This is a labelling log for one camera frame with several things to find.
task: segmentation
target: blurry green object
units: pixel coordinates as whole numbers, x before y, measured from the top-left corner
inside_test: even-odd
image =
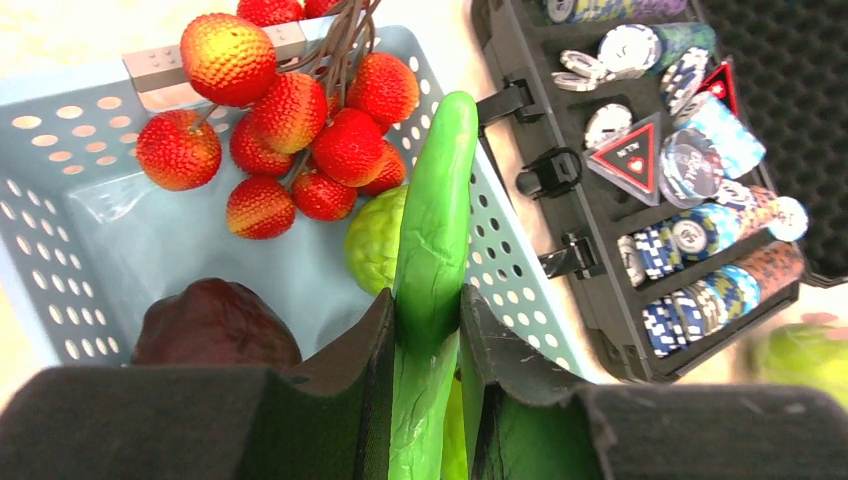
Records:
[[[477,104],[445,96],[412,170],[400,227],[389,480],[439,480],[459,348]]]
[[[451,382],[445,413],[445,435],[442,447],[442,480],[468,480],[468,458],[465,453],[465,422],[462,417],[462,382]]]
[[[392,288],[397,270],[406,185],[381,193],[356,214],[345,236],[347,269],[359,288],[377,296]]]
[[[774,330],[754,350],[761,379],[823,390],[848,410],[848,341],[832,339],[836,329],[800,323]]]

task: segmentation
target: plastic basket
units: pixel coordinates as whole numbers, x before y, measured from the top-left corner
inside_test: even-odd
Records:
[[[313,48],[329,25],[330,19],[298,23],[305,42],[297,47]],[[378,27],[376,50],[408,62],[420,82],[415,113],[388,134],[414,164],[443,97],[438,71],[455,67],[427,56],[412,30]],[[278,53],[281,36],[272,36]],[[372,301],[344,268],[349,220],[328,224],[299,215],[278,239],[235,237],[224,211],[243,177],[228,158],[202,188],[155,187],[133,158],[151,113],[137,90],[145,79],[131,74],[130,58],[136,66],[139,59],[150,68],[165,59],[179,66],[178,49],[167,47],[0,80],[0,274],[37,353],[45,365],[125,364],[154,301],[218,276],[256,291],[286,321],[304,356],[314,354]],[[211,116],[222,141],[242,114],[219,108]],[[573,354],[582,348],[569,333],[570,319],[551,304],[548,280],[484,155],[478,148],[471,184],[468,281],[519,336],[588,378],[586,359]]]

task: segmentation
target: bunch of red fruit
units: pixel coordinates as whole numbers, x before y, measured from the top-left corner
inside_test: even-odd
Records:
[[[338,1],[307,1],[306,14],[312,5],[312,12],[321,12],[314,16],[320,16]],[[415,74],[391,55],[371,53],[359,65],[345,105],[339,105],[338,95],[328,101],[310,75],[278,74],[274,47],[259,25],[298,19],[303,12],[294,4],[242,0],[239,16],[202,15],[180,41],[189,83],[200,95],[218,105],[249,108],[229,145],[233,162],[248,177],[230,194],[226,212],[230,231],[244,238],[285,233],[296,209],[315,220],[341,220],[359,194],[376,196],[406,177],[403,158],[383,135],[418,104]],[[198,120],[193,110],[173,110],[156,115],[142,129],[138,161],[160,187],[189,190],[217,174],[220,139],[211,125]],[[305,150],[307,168],[289,192],[279,180]]]

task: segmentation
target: basket bottom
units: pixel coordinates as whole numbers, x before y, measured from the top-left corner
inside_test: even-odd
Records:
[[[238,238],[228,231],[225,212],[243,178],[225,159],[212,182],[188,192],[162,190],[138,173],[68,195],[75,229],[130,347],[150,305],[206,277],[255,291],[291,329],[304,358],[344,333],[371,304],[344,265],[353,215],[324,223],[298,213],[279,238]]]

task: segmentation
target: table surface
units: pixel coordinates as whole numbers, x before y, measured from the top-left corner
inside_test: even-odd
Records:
[[[182,29],[201,13],[233,12],[235,0],[93,0],[88,8],[78,1],[38,0],[21,2],[0,0],[0,76],[34,72],[61,65],[108,58],[122,53],[172,45],[179,41]],[[473,36],[469,19],[470,0],[383,0],[379,16],[415,18],[428,28],[417,31],[419,41],[427,45],[428,55],[442,55],[446,63],[456,65],[442,72],[440,84],[445,91],[465,90],[474,98],[491,95],[494,84],[486,70],[482,53]],[[504,123],[487,130],[492,148],[505,178],[514,178],[521,167],[509,127]],[[512,182],[510,195],[521,223],[537,252],[553,247],[544,219],[533,201],[518,195]],[[585,339],[579,313],[566,281],[551,280],[563,308],[573,319],[576,334]],[[838,301],[848,286],[821,290],[803,286],[801,300],[766,322],[751,335],[788,322],[795,322],[807,311],[826,311],[846,318],[848,307]],[[9,397],[39,368],[6,296],[0,291],[0,410]],[[740,368],[739,349],[743,341],[707,360],[690,372],[686,383],[728,383],[748,381]],[[592,356],[588,346],[583,354]]]

